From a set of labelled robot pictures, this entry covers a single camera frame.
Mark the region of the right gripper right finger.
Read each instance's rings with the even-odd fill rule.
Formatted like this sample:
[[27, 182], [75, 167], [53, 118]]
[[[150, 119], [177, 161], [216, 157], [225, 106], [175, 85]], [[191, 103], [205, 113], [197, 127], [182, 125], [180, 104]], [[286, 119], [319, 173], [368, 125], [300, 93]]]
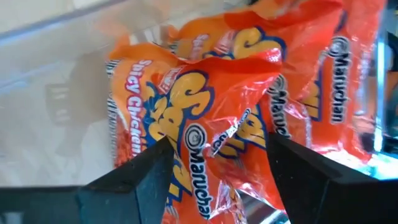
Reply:
[[378, 180], [280, 134], [267, 156], [291, 223], [397, 224], [397, 181]]

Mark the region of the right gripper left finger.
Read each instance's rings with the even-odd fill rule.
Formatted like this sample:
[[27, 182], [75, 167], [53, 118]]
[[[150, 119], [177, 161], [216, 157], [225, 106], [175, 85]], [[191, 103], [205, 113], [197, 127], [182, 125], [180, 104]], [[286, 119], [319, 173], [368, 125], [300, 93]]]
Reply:
[[174, 166], [167, 138], [82, 186], [3, 187], [1, 224], [160, 223]]

